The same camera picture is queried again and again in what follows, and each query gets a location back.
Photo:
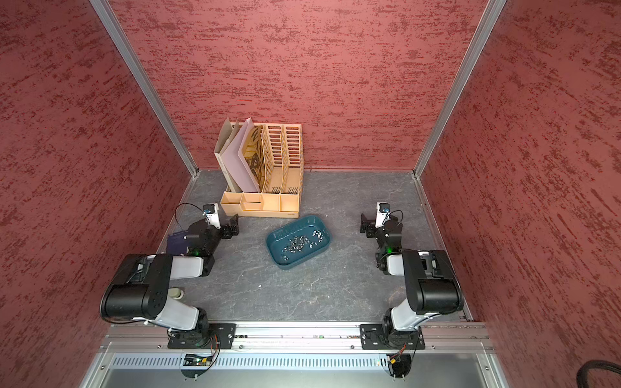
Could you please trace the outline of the teal plastic storage tray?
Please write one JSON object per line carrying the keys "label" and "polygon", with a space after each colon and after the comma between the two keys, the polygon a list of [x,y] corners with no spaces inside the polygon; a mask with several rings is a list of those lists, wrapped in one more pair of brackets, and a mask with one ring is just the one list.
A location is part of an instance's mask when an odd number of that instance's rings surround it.
{"label": "teal plastic storage tray", "polygon": [[288,270],[328,250],[331,240],[322,219],[308,215],[269,233],[266,246],[273,263]]}

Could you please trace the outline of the beige roll under arm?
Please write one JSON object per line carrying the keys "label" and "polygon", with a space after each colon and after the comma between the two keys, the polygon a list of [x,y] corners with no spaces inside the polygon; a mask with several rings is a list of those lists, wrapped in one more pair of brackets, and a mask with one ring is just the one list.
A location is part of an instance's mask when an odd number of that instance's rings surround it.
{"label": "beige roll under arm", "polygon": [[181,300],[184,297],[184,291],[181,288],[168,289],[168,297],[175,300]]}

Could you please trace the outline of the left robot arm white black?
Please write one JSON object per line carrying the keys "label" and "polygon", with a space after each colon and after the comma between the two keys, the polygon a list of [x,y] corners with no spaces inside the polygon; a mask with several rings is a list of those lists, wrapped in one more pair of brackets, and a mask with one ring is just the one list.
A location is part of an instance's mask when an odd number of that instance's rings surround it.
{"label": "left robot arm white black", "polygon": [[144,322],[168,330],[168,348],[185,350],[230,349],[234,323],[210,323],[205,310],[169,294],[172,280],[210,275],[213,256],[223,239],[239,234],[239,216],[218,225],[214,216],[189,226],[184,255],[129,254],[121,262],[100,302],[102,320],[111,324]]}

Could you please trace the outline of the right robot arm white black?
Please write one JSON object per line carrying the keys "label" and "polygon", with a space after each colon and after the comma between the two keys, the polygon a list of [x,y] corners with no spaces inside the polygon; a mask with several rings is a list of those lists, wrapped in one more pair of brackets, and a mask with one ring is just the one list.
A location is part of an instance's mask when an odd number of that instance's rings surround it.
{"label": "right robot arm white black", "polygon": [[376,267],[402,277],[405,298],[387,310],[380,324],[362,324],[364,349],[423,349],[423,323],[462,310],[464,296],[443,250],[417,251],[402,246],[403,223],[391,213],[372,221],[361,216],[360,232],[378,244]]}

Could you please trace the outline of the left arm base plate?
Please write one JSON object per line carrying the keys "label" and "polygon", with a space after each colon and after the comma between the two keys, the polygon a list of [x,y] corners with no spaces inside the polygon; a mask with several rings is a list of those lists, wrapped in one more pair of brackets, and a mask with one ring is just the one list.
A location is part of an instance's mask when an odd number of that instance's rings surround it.
{"label": "left arm base plate", "polygon": [[207,327],[191,331],[170,329],[168,348],[181,350],[231,349],[237,325],[234,323],[209,323]]}

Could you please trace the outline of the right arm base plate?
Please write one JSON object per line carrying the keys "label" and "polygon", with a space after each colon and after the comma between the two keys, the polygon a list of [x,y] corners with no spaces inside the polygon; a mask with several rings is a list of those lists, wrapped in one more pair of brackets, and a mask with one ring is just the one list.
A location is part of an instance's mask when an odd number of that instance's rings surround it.
{"label": "right arm base plate", "polygon": [[396,331],[381,324],[361,324],[360,338],[365,350],[418,350],[425,349],[422,330]]}

